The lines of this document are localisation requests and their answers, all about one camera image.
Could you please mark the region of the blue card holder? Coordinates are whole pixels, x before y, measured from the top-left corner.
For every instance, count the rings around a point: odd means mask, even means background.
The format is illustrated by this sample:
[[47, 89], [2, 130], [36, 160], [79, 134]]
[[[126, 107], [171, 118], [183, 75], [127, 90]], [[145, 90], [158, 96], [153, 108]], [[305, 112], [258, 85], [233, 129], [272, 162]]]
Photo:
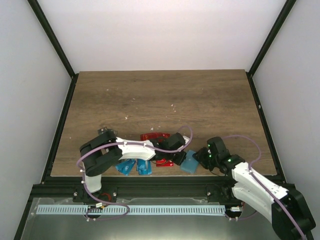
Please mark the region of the blue card holder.
[[199, 162], [193, 157], [196, 152], [189, 150], [186, 153], [184, 161], [180, 165], [180, 169], [186, 173], [194, 174], [198, 168]]

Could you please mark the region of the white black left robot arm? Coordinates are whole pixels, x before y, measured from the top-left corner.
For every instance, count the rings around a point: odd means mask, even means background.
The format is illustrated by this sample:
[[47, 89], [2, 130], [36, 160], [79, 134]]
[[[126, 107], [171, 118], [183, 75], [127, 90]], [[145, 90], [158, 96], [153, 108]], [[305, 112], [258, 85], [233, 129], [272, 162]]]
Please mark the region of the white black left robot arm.
[[117, 137], [111, 130], [101, 133], [79, 148], [77, 166], [84, 172], [85, 197], [91, 202], [101, 198], [102, 174], [121, 160], [171, 160], [175, 155], [184, 153], [191, 139], [179, 132], [167, 138], [141, 141]]

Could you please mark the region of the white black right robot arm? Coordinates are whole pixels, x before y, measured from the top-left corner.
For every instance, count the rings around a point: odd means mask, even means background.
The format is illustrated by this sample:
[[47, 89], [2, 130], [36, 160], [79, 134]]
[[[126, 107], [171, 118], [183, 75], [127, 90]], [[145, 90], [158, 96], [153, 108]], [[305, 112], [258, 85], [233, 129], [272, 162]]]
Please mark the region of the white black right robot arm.
[[230, 154], [221, 137], [207, 140], [207, 146], [193, 157], [207, 170], [218, 168], [234, 180], [222, 188], [223, 198], [248, 204], [264, 216], [282, 240], [306, 240], [316, 227], [301, 192], [280, 186], [253, 169], [237, 154]]

